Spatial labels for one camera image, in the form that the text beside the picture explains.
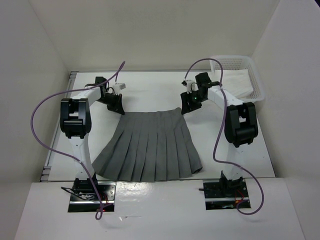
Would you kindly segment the grey pleated skirt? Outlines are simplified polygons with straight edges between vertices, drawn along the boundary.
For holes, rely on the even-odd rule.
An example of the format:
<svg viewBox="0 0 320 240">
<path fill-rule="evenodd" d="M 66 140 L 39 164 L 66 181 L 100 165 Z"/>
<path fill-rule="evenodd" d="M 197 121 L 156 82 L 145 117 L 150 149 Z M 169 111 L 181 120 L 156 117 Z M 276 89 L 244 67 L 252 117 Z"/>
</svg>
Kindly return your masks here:
<svg viewBox="0 0 320 240">
<path fill-rule="evenodd" d="M 147 183 L 189 178 L 203 168 L 179 107 L 125 113 L 92 165 L 108 180 Z"/>
</svg>

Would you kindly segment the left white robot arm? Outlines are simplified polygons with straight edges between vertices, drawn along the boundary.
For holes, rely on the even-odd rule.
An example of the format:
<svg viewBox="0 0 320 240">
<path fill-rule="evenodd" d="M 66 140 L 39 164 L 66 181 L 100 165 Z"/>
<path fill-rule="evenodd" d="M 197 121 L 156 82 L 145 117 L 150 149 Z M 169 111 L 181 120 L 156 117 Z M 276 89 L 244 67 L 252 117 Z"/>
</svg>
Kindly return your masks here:
<svg viewBox="0 0 320 240">
<path fill-rule="evenodd" d="M 76 165 L 74 188 L 88 200 L 97 198 L 100 193 L 89 150 L 92 129 L 90 106 L 100 102 L 109 111 L 124 115 L 121 90 L 125 88 L 126 85 L 119 82 L 109 86 L 106 78 L 98 76 L 94 83 L 87 84 L 77 95 L 60 101 L 60 129 L 71 144 Z"/>
</svg>

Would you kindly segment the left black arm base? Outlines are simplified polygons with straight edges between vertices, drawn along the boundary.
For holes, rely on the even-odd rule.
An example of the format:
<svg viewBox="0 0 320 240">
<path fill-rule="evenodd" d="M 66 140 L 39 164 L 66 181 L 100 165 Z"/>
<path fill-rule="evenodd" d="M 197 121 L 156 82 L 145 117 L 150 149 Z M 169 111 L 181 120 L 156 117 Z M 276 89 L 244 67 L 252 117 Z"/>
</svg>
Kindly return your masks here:
<svg viewBox="0 0 320 240">
<path fill-rule="evenodd" d="M 98 195 L 93 189 L 76 189 L 72 187 L 61 187 L 69 194 L 69 213 L 88 213 L 96 212 L 100 209 Z M 116 183 L 99 181 L 97 191 L 102 202 L 103 212 L 113 212 L 115 210 Z"/>
</svg>

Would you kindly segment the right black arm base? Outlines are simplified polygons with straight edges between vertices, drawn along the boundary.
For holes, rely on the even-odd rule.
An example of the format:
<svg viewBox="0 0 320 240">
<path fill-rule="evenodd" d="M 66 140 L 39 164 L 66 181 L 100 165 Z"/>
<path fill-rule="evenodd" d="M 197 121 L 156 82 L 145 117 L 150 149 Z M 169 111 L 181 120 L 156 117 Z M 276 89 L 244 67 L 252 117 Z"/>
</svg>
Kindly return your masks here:
<svg viewBox="0 0 320 240">
<path fill-rule="evenodd" d="M 198 189 L 204 195 L 206 210 L 250 209 L 250 198 L 246 182 L 224 187 L 218 179 L 204 180 L 203 186 Z"/>
</svg>

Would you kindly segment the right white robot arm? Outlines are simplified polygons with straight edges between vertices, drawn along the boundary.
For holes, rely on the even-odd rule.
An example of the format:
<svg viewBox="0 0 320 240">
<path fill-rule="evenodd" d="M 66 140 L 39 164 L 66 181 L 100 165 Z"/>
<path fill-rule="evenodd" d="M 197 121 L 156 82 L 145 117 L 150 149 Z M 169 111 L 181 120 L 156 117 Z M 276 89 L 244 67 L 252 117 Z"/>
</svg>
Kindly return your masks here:
<svg viewBox="0 0 320 240">
<path fill-rule="evenodd" d="M 211 81 L 208 73 L 203 72 L 195 76 L 195 80 L 184 79 L 181 83 L 186 91 L 180 94 L 181 113 L 187 114 L 202 107 L 202 102 L 210 100 L 223 110 L 222 124 L 213 148 L 213 160 L 225 164 L 219 184 L 219 192 L 231 196 L 236 190 L 235 182 L 243 177 L 243 151 L 245 145 L 250 145 L 258 136 L 256 107 L 252 102 L 244 102 L 226 89 L 220 82 Z M 224 134 L 228 142 L 226 160 L 218 160 L 216 152 L 221 135 Z"/>
</svg>

